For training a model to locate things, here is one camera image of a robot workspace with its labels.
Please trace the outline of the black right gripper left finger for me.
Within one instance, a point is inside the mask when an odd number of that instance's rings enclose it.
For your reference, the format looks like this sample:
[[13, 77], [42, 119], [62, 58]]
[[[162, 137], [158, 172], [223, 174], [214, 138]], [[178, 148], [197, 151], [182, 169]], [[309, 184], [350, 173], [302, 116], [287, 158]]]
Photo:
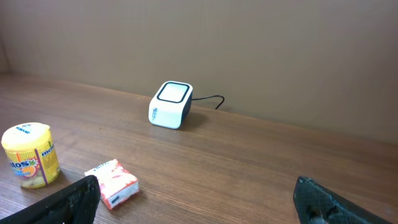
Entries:
[[1, 219], [1, 224], [93, 224], [99, 202], [98, 179], [89, 175]]

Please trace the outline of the yellow mentos gum jar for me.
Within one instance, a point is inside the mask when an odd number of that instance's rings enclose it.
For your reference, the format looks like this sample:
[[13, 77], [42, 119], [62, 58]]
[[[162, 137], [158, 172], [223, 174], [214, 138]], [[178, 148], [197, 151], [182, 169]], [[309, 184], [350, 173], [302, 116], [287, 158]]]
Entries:
[[1, 145], [22, 188], [45, 187], [58, 177], [60, 164], [49, 125], [32, 122], [13, 126], [2, 135]]

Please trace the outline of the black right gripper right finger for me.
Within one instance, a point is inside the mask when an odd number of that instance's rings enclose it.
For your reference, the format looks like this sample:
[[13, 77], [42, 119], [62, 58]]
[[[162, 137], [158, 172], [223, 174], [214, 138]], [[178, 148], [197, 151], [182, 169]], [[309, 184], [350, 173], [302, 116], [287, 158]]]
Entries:
[[297, 179], [293, 201], [301, 224], [391, 224], [304, 176]]

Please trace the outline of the white barcode scanner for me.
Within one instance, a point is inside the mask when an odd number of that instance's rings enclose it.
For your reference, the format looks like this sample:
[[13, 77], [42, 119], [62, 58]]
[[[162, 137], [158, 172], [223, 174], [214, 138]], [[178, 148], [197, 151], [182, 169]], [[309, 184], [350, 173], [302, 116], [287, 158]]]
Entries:
[[149, 104], [149, 121], [169, 129], [181, 127], [190, 111], [193, 87], [188, 83], [167, 81]]

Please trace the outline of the kleenex tissue pack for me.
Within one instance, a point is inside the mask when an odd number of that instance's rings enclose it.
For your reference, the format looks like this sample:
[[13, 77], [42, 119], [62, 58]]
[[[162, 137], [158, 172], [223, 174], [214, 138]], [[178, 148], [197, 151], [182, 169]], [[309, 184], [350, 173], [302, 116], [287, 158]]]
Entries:
[[127, 171], [117, 159], [86, 171], [85, 176], [89, 175], [98, 179], [101, 200], [109, 210], [139, 191], [137, 177]]

